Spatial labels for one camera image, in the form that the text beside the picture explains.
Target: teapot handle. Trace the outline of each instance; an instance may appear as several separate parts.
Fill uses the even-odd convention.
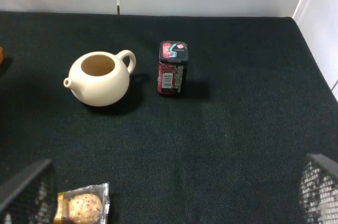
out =
[[[135,55],[129,50],[123,50],[123,51],[120,51],[118,54],[116,54],[116,56],[121,60],[123,60],[123,58],[125,58],[126,56],[129,56],[130,62],[129,62],[127,70],[129,74],[131,74],[133,70],[135,69],[135,65],[136,65]]]

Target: ceramic teapot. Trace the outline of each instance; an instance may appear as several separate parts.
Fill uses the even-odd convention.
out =
[[[124,57],[130,57],[128,68],[123,62]],[[85,104],[97,107],[110,105],[127,92],[129,75],[135,64],[135,55],[128,50],[117,55],[90,52],[74,62],[63,85]]]

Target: teapot spout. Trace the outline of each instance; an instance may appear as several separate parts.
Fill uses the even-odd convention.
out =
[[[63,85],[66,88],[73,90],[74,92],[78,92],[80,90],[79,84],[71,78],[65,78],[63,81]]]

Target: teapot opening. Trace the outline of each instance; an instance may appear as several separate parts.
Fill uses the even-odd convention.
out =
[[[86,58],[82,64],[81,69],[84,73],[91,76],[103,76],[115,68],[113,59],[105,55],[93,55]]]

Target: barcode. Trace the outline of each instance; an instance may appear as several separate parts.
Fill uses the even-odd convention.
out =
[[[173,74],[172,73],[164,73],[162,80],[162,88],[171,88],[173,83]]]

